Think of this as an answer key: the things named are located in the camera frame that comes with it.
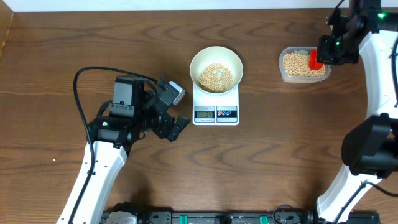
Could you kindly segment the red plastic measuring scoop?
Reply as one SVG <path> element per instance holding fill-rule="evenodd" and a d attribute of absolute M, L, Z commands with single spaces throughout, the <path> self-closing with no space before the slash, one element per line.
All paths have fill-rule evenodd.
<path fill-rule="evenodd" d="M 310 52 L 310 57 L 308 60 L 308 67 L 310 70 L 320 70 L 322 68 L 323 64 L 317 61 L 317 56 L 318 56 L 317 48 L 314 48 Z"/>

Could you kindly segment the white digital kitchen scale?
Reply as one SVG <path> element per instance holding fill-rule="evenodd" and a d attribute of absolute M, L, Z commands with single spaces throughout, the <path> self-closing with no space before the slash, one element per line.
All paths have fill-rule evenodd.
<path fill-rule="evenodd" d="M 239 87 L 224 93 L 208 93 L 193 85 L 193 124 L 197 126 L 237 126 Z"/>

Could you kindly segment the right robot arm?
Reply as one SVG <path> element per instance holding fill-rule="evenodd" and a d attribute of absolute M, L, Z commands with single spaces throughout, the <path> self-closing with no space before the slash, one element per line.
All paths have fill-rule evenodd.
<path fill-rule="evenodd" d="M 397 171 L 397 13 L 384 11 L 380 0 L 352 0 L 344 16 L 335 7 L 326 21 L 331 34 L 317 45 L 317 62 L 325 65 L 363 62 L 366 76 L 365 120 L 341 146 L 343 165 L 317 198 L 313 223 L 345 223 L 364 194 Z"/>

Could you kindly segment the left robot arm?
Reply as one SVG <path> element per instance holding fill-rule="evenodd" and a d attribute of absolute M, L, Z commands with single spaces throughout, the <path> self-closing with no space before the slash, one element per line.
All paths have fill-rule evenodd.
<path fill-rule="evenodd" d="M 88 124 L 88 142 L 77 180 L 59 223 L 99 223 L 114 181 L 132 145 L 152 131 L 175 141 L 190 119 L 168 114 L 185 90 L 175 82 L 117 77 L 113 99 L 103 103 Z"/>

